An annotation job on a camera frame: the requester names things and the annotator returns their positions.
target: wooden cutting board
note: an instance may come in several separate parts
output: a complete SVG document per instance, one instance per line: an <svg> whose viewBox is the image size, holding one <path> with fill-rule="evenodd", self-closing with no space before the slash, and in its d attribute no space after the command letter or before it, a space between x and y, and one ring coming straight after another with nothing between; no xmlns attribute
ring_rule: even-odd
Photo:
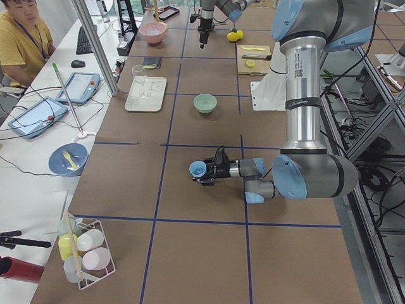
<svg viewBox="0 0 405 304"><path fill-rule="evenodd" d="M263 48L265 51L248 51L242 48ZM242 54L254 54L254 55L271 55L269 46L253 46L253 45L243 45L238 44L237 46L237 63L238 63L238 74L239 75L266 75L270 68L270 60L253 60L255 62L254 67L248 68L246 66L246 61L249 59L242 58Z"/></svg>

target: drinking glass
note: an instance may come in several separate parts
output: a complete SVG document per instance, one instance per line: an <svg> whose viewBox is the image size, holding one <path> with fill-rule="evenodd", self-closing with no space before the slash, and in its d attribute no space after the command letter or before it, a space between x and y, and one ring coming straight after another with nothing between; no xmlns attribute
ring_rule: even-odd
<svg viewBox="0 0 405 304"><path fill-rule="evenodd" d="M132 67L132 76L134 76L135 82L142 86L142 90L139 93L140 98L148 98L149 92L145 91L145 82L147 75L142 65L134 65Z"/></svg>

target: keyboard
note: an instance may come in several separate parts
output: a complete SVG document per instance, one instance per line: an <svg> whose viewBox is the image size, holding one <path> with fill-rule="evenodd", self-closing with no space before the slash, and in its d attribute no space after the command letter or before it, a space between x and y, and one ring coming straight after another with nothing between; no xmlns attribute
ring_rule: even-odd
<svg viewBox="0 0 405 304"><path fill-rule="evenodd" d="M97 31L97 25L93 24L94 30ZM77 47L76 47L76 55L83 55L83 54L89 54L93 53L93 50L91 49L90 42L87 38L86 33L84 32L84 28L80 27L80 30L78 30L78 35L77 35Z"/></svg>

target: yellow round object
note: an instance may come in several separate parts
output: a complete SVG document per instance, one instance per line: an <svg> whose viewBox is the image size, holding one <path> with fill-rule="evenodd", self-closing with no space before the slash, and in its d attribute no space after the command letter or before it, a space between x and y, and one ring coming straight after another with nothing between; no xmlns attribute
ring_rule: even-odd
<svg viewBox="0 0 405 304"><path fill-rule="evenodd" d="M239 36L238 36L238 34L236 34L235 32L231 32L231 33L228 33L227 39L228 39L228 41L230 41L230 42L237 42L238 39L239 39Z"/></svg>
<svg viewBox="0 0 405 304"><path fill-rule="evenodd" d="M245 65L246 65L248 68L254 67L255 64L256 64L256 63L254 62L254 60L247 60L246 63L245 63Z"/></svg>
<svg viewBox="0 0 405 304"><path fill-rule="evenodd" d="M243 31L242 30L237 30L236 34L238 34L239 40L243 39Z"/></svg>

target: white desk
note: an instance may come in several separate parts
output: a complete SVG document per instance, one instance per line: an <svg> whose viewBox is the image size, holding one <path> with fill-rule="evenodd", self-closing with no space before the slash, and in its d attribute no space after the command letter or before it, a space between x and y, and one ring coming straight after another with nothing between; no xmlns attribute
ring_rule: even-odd
<svg viewBox="0 0 405 304"><path fill-rule="evenodd" d="M97 24L97 33L99 37L101 36L100 41L111 69L114 67L117 59L123 59L116 52L118 36L115 30L119 25L117 22L112 23L113 20L115 19L112 18L111 23L103 23L100 17L93 17L94 23ZM80 22L77 20L58 46L56 52L51 56L32 83L34 89L60 86L52 67L53 62L57 64L61 77L64 80L67 80L72 72L99 73L101 78L103 78L94 54L76 55L79 28ZM86 67L71 68L70 63L74 59L84 60ZM41 91L40 93L42 96L55 98L58 92L59 90L53 90L47 92ZM88 131L98 131L106 113L111 94L108 92L108 87L105 83L93 98L101 104L89 101L76 109L78 119L83 124L98 109L103 107L84 126L84 129ZM38 100L40 100L40 97L33 92L23 97L18 105L28 108ZM11 114L16 116L21 111L20 109L14 109ZM7 118L0 127L1 139L18 135L12 130L7 130L7 123L10 120L10 117ZM76 126L70 112L61 121ZM56 123L35 139L26 140L18 138L0 141L3 145L3 148L0 149L0 155L18 165L24 171L37 174L51 174L52 172L47 165L49 156L59 146L70 143L77 134L78 129L76 127ZM94 144L94 136L79 140L79 143L83 144L90 152ZM0 160L0 232L21 230L23 232L23 235L20 236L21 238L50 241L54 244L60 216L63 210L68 207L79 179L80 177L65 178L23 174L9 163ZM39 265L46 264L50 252L51 248L19 245L15 249L9 250L0 247L0 256L2 257L10 256ZM36 288L37 285L32 283L11 279L3 280L0 284L1 302L7 304L30 303Z"/></svg>

